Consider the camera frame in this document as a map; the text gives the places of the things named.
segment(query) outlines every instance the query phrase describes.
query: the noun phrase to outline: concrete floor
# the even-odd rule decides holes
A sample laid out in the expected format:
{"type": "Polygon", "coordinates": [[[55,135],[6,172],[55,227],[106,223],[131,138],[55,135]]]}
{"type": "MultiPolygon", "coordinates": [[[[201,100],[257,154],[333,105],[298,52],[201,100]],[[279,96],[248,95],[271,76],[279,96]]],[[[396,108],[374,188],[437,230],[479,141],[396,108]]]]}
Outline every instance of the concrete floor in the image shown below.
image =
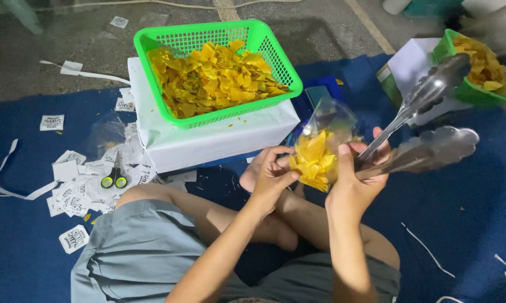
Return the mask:
{"type": "MultiPolygon", "coordinates": [[[[382,0],[259,3],[238,8],[234,16],[237,13],[240,19],[256,18],[269,24],[293,64],[384,52],[348,4],[350,1],[363,8],[395,50],[417,35],[441,36],[443,27],[438,22],[392,16],[382,9],[382,0]]],[[[232,0],[174,2],[205,6],[214,6],[214,2],[233,3],[232,0]]],[[[13,15],[0,15],[0,101],[122,86],[105,79],[61,75],[58,67],[38,62],[75,61],[84,64],[83,71],[127,78],[126,60],[136,56],[133,36],[141,28],[220,20],[216,10],[156,3],[99,6],[67,15],[40,12],[38,17],[45,28],[41,36],[31,34],[13,15]],[[109,24],[114,16],[129,19],[126,29],[109,24]]]]}

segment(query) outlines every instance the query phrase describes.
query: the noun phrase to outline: basket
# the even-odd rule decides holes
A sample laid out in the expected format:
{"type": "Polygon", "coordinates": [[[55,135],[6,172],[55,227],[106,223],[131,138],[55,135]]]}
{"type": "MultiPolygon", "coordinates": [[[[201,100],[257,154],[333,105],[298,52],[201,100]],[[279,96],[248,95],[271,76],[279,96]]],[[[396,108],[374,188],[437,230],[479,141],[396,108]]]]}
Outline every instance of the basket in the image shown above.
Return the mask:
{"type": "MultiPolygon", "coordinates": [[[[458,35],[460,35],[458,32],[446,29],[444,37],[442,37],[432,51],[431,58],[434,65],[439,64],[445,57],[456,54],[452,39],[458,35]]],[[[455,89],[454,97],[462,102],[477,106],[502,105],[506,103],[506,95],[487,91],[472,84],[466,77],[464,77],[464,82],[455,89]]]]}
{"type": "Polygon", "coordinates": [[[241,20],[230,22],[213,22],[203,24],[188,24],[164,27],[149,27],[142,29],[133,38],[135,48],[139,54],[142,68],[161,116],[168,122],[180,128],[193,128],[209,123],[221,121],[238,115],[258,111],[294,98],[301,94],[303,84],[294,67],[290,64],[285,52],[273,35],[270,27],[259,20],[241,20]],[[245,46],[238,53],[245,51],[263,53],[263,59],[272,68],[272,76],[281,84],[289,87],[289,92],[276,97],[253,101],[247,104],[220,109],[211,113],[193,116],[186,119],[176,118],[162,97],[162,89],[146,56],[149,50],[159,47],[168,48],[177,58],[184,58],[195,49],[202,49],[202,45],[209,41],[214,44],[228,45],[229,41],[241,39],[245,46]]]}

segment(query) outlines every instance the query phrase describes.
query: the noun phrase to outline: chip pile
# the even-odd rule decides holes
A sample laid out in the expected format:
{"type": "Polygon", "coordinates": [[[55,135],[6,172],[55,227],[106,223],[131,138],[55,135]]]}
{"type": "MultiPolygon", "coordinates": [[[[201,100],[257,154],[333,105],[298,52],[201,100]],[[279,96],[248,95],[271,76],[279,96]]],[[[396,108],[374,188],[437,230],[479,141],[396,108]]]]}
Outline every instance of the chip pile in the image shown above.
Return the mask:
{"type": "Polygon", "coordinates": [[[229,46],[208,42],[186,58],[168,49],[147,52],[163,90],[163,100],[179,119],[210,113],[256,100],[285,94],[288,86],[272,77],[261,53],[237,54],[242,40],[229,46]]]}
{"type": "Polygon", "coordinates": [[[466,76],[468,81],[487,91],[506,86],[506,67],[498,62],[496,54],[485,44],[463,35],[453,38],[452,42],[457,53],[470,55],[472,70],[466,76]]]}
{"type": "Polygon", "coordinates": [[[325,129],[316,136],[301,135],[290,156],[290,168],[300,172],[300,182],[324,192],[328,191],[331,176],[336,176],[337,156],[327,147],[332,133],[325,129]]]}

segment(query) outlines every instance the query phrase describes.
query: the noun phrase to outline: black scissors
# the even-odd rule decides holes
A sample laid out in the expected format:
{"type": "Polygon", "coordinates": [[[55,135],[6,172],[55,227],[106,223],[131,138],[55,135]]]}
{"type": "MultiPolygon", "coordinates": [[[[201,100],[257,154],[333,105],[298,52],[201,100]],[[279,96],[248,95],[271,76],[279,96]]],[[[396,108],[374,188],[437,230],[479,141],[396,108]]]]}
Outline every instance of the black scissors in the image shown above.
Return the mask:
{"type": "Polygon", "coordinates": [[[111,188],[113,184],[116,185],[116,188],[126,187],[127,179],[120,173],[120,165],[118,163],[119,158],[120,153],[116,152],[115,166],[111,170],[111,174],[101,180],[101,187],[108,189],[111,188]]]}

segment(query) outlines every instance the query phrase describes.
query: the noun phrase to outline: gray shorts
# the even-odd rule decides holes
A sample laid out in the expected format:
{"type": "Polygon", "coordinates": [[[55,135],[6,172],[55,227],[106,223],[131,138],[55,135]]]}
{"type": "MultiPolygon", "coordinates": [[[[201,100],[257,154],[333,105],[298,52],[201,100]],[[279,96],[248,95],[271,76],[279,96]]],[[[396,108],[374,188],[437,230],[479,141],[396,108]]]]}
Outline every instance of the gray shorts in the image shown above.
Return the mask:
{"type": "MultiPolygon", "coordinates": [[[[172,203],[127,203],[97,219],[71,271],[71,301],[160,303],[205,250],[193,218],[172,203]]],[[[367,264],[379,302],[391,303],[399,292],[400,273],[370,256],[367,264]]],[[[251,297],[328,303],[331,289],[330,255],[315,253],[288,262],[257,286],[249,287],[233,274],[220,302],[251,297]]]]}

